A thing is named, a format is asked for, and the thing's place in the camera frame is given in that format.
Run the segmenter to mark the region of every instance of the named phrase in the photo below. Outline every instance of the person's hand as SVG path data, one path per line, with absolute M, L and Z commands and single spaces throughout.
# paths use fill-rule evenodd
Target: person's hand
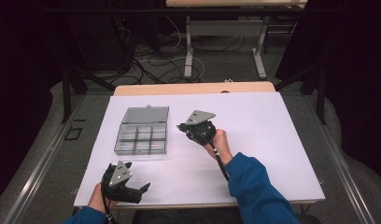
M 229 161 L 232 160 L 233 155 L 231 153 L 231 150 L 229 149 L 228 138 L 226 137 L 226 132 L 224 130 L 217 129 L 217 133 L 213 138 L 213 144 L 219 153 L 220 159 L 222 160 L 222 164 L 228 164 Z M 213 148 L 209 144 L 205 145 L 205 149 L 212 158 L 216 158 L 214 155 Z
M 105 198 L 106 204 L 109 204 L 109 209 L 111 210 L 115 205 L 117 205 L 119 202 L 115 201 L 109 201 L 109 199 Z M 89 201 L 88 206 L 90 208 L 93 208 L 97 211 L 100 211 L 104 214 L 106 214 L 106 208 L 104 207 L 104 202 L 103 202 L 103 195 L 101 194 L 101 183 L 98 183 L 94 191 L 92 192 L 91 200 Z

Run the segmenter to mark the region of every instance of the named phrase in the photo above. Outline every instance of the white table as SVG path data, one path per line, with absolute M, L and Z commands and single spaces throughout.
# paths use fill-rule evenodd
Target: white table
M 305 5 L 307 0 L 167 0 L 169 7 L 269 7 Z M 191 37 L 193 35 L 244 35 L 257 36 L 258 44 L 252 49 L 255 64 L 260 79 L 266 79 L 266 73 L 261 60 L 261 49 L 266 36 L 268 17 L 263 21 L 191 21 L 187 17 L 187 57 L 184 77 L 191 77 L 192 55 Z
M 174 84 L 129 86 L 116 91 L 95 141 L 74 206 L 88 203 L 107 166 L 131 161 L 129 188 L 151 183 L 140 204 L 125 208 L 234 206 L 227 181 L 205 150 L 190 141 L 177 125 L 195 109 L 212 112 L 217 128 L 225 129 L 233 154 L 258 158 L 272 184 L 291 203 L 314 203 L 325 196 L 289 117 L 281 95 L 264 83 Z M 206 89 L 210 93 L 196 93 Z M 231 93 L 211 93 L 230 91 Z M 128 107 L 169 106 L 166 155 L 117 156 L 114 146 Z

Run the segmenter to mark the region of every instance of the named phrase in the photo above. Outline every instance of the blue sleeve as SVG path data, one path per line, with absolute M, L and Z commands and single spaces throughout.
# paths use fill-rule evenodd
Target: blue sleeve
M 106 215 L 90 207 L 82 207 L 76 215 L 69 217 L 62 224 L 104 224 Z
M 271 185 L 257 159 L 238 153 L 226 165 L 229 191 L 237 199 L 245 224 L 299 223 L 289 202 Z

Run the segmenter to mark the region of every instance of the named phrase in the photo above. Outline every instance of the white tabletop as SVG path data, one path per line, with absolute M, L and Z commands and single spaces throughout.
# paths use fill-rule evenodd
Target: white tabletop
M 167 0 L 168 7 L 257 7 L 305 5 L 307 0 Z
M 166 155 L 117 156 L 120 122 L 128 107 L 169 106 Z M 95 141 L 74 206 L 86 205 L 107 166 L 131 161 L 129 188 L 150 182 L 140 204 L 128 208 L 206 207 L 236 204 L 215 160 L 189 140 L 177 125 L 193 110 L 215 113 L 226 130 L 233 154 L 259 159 L 272 184 L 291 203 L 325 199 L 302 143 L 278 92 L 232 92 L 182 95 L 112 96 Z

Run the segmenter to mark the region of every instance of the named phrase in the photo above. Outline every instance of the person's arm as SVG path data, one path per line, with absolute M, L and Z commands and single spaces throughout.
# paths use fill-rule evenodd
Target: person's arm
M 242 153 L 233 157 L 226 132 L 217 130 L 213 139 L 229 174 L 229 192 L 237 199 L 243 222 L 299 223 L 289 202 L 272 186 L 265 167 Z M 210 145 L 205 149 L 214 157 Z
M 112 209 L 118 202 L 106 202 Z M 97 184 L 89 200 L 88 206 L 82 207 L 76 215 L 69 217 L 62 224 L 104 224 L 106 223 L 106 209 L 101 194 L 101 183 Z

